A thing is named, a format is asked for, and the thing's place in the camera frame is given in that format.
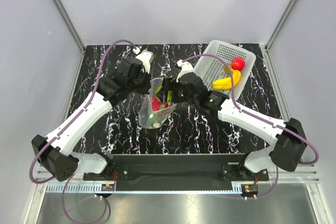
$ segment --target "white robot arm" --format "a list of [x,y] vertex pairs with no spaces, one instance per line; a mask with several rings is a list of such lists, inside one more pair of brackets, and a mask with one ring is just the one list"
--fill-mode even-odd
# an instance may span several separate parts
[[118,69],[100,78],[99,86],[83,104],[57,129],[46,137],[35,136],[32,140],[35,155],[49,141],[51,145],[41,154],[38,161],[57,180],[64,181],[74,173],[101,174],[110,177],[107,165],[110,159],[103,154],[82,154],[73,148],[84,134],[106,113],[127,98],[131,92],[146,94],[150,88],[150,64],[153,53],[142,51],[135,58],[125,58]]
[[261,137],[268,147],[247,153],[241,160],[240,174],[255,174],[278,166],[293,172],[301,160],[306,144],[280,129],[287,128],[306,138],[301,123],[296,119],[285,122],[246,108],[218,91],[208,91],[200,77],[192,72],[188,62],[179,61],[181,72],[177,78],[164,78],[161,90],[156,94],[163,103],[167,93],[172,102],[187,102],[212,119],[235,124]]

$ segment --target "red apple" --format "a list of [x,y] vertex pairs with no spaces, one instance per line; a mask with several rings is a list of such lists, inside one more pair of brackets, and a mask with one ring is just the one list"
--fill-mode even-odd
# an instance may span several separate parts
[[163,104],[159,101],[158,98],[153,97],[153,100],[152,100],[152,110],[153,111],[158,111],[160,109],[165,109],[165,108],[168,107],[168,105],[169,105],[168,103]]
[[242,58],[236,57],[231,63],[231,67],[234,70],[242,71],[245,66],[245,61]]

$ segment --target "gray wall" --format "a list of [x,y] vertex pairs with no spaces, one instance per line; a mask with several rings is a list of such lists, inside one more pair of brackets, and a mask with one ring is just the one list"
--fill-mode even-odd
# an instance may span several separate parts
[[31,140],[60,122],[80,51],[51,0],[0,0],[0,218],[20,223]]
[[62,0],[85,44],[265,44],[290,0]]
[[[274,46],[274,59],[291,116],[318,149],[316,165],[336,220],[336,1],[299,0]],[[306,159],[313,157],[306,152]]]

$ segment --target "black marble surface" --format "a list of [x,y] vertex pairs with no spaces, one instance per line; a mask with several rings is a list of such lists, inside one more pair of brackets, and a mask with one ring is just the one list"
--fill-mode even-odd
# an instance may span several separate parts
[[[258,44],[236,44],[256,56],[239,103],[263,114],[280,118],[280,111]],[[180,59],[202,53],[207,44],[140,45],[154,53],[152,78],[175,76]],[[108,46],[88,46],[80,69],[69,115],[84,101],[93,88],[100,59]],[[103,74],[116,68],[120,59],[134,57],[130,46],[116,46],[108,55]],[[77,144],[81,153],[110,152],[115,154],[188,154],[245,153],[265,147],[257,136],[229,123],[208,121],[187,104],[179,104],[173,115],[158,130],[138,125],[142,98],[131,94],[102,117]]]

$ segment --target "basket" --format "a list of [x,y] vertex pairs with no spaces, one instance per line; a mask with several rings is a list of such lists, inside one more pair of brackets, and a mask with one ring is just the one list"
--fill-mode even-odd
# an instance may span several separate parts
[[[242,78],[237,86],[234,87],[235,100],[238,100],[252,71],[254,62],[256,61],[255,54],[247,51],[246,49],[219,40],[211,41],[210,44],[206,47],[204,54],[219,56],[223,58],[228,64],[231,64],[233,59],[236,57],[240,57],[245,60],[245,67],[241,71]],[[229,77],[229,74],[224,71],[223,63],[208,56],[203,56],[199,59],[196,66],[194,67],[194,73],[202,79],[208,90],[214,90],[212,88],[213,81]],[[231,89],[217,91],[231,97]]]

